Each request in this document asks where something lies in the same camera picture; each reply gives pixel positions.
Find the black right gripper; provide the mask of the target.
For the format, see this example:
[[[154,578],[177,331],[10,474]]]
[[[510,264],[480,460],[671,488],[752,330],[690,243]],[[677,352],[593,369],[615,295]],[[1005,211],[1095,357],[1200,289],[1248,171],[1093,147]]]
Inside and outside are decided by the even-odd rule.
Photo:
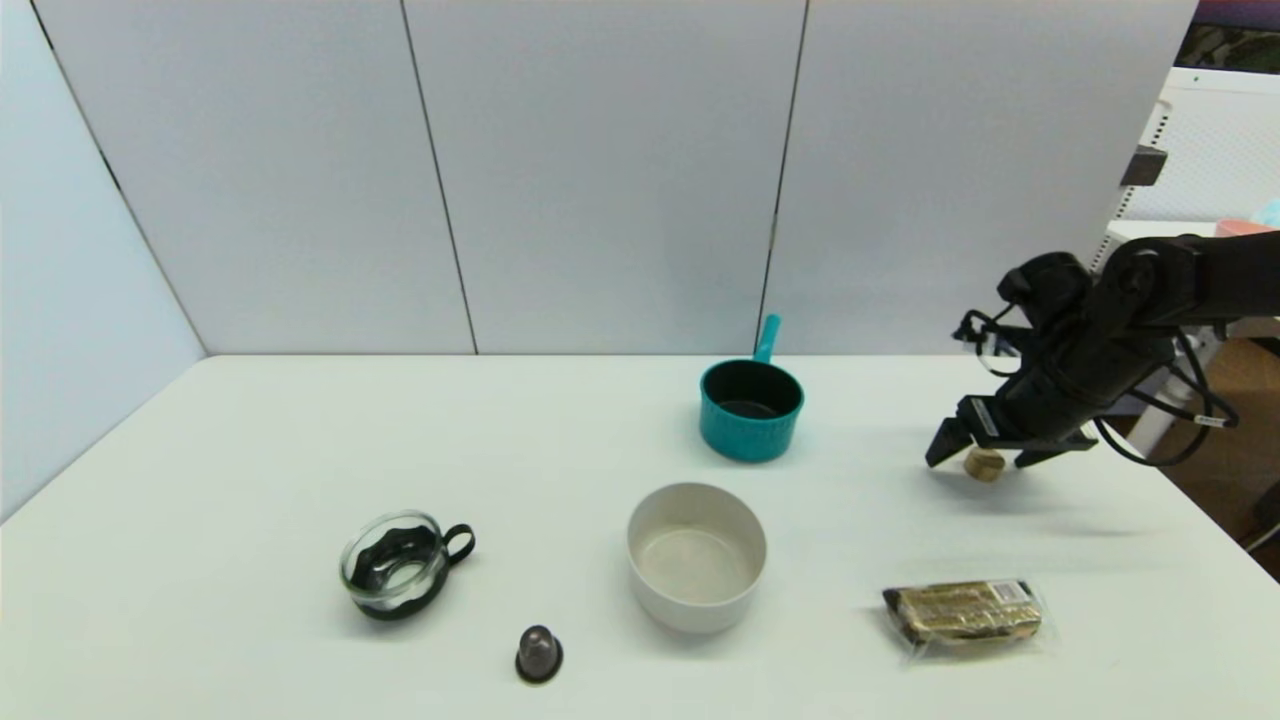
[[[1020,368],[993,395],[968,395],[945,418],[925,465],[937,468],[973,445],[1016,450],[1016,468],[1030,468],[1100,442],[1094,419],[1152,373],[1152,338],[1089,340],[1083,336],[1019,336]]]

